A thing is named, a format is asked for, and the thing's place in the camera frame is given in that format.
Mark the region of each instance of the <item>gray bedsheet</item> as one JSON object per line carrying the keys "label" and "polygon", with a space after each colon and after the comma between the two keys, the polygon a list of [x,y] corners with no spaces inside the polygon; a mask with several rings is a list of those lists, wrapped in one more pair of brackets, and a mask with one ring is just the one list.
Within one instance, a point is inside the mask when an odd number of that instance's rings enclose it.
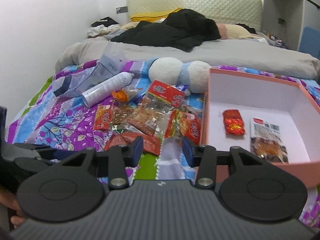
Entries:
{"label": "gray bedsheet", "polygon": [[[110,41],[103,37],[87,39],[69,46],[58,59],[55,70],[99,59]],[[182,62],[201,60],[211,66],[229,65],[298,78],[315,79],[320,74],[320,61],[309,54],[280,49],[248,40],[206,41],[187,53],[171,47],[137,46],[115,43],[130,60],[151,57],[175,57]]]}

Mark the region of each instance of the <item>blue chair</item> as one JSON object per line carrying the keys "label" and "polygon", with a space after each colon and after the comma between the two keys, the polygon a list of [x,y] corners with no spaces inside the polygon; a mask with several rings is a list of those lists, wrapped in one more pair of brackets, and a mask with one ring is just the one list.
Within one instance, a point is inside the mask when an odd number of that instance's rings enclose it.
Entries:
{"label": "blue chair", "polygon": [[315,58],[320,58],[320,32],[313,28],[305,27],[299,51],[308,53]]}

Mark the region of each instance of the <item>green fabric patch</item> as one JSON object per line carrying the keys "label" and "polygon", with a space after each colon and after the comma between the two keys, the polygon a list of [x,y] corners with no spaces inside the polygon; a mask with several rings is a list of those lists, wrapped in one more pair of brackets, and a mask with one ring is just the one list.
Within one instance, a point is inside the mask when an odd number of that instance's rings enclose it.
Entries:
{"label": "green fabric patch", "polygon": [[48,78],[47,79],[47,82],[42,86],[42,88],[40,89],[40,91],[38,93],[36,93],[34,95],[33,98],[31,98],[30,102],[29,102],[29,106],[23,111],[22,115],[21,116],[24,116],[26,113],[28,113],[30,111],[30,108],[31,106],[33,106],[37,101],[38,101],[38,98],[39,96],[47,90],[47,88],[51,85],[52,83],[52,79],[53,79],[53,76]]}
{"label": "green fabric patch", "polygon": [[136,171],[134,179],[156,179],[156,161],[158,158],[157,156],[144,152],[138,163],[140,169]]}

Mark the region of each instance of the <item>upholstered headboard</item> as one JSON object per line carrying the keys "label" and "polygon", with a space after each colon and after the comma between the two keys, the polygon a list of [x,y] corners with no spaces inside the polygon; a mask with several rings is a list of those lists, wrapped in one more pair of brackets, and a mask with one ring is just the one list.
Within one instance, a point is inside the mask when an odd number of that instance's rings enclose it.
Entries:
{"label": "upholstered headboard", "polygon": [[127,0],[129,15],[178,7],[195,10],[217,23],[243,23],[261,29],[261,0]]}

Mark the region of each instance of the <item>pile of clothes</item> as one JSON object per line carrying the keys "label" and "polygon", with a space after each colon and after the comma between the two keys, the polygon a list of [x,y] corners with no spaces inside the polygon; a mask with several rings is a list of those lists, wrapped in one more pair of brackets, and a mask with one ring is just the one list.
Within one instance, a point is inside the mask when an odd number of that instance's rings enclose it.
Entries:
{"label": "pile of clothes", "polygon": [[169,14],[162,23],[141,21],[126,32],[111,39],[139,46],[173,47],[189,52],[204,41],[220,39],[214,20],[191,9]]}
{"label": "pile of clothes", "polygon": [[107,35],[120,28],[120,24],[110,17],[94,22],[88,30],[88,38]]}

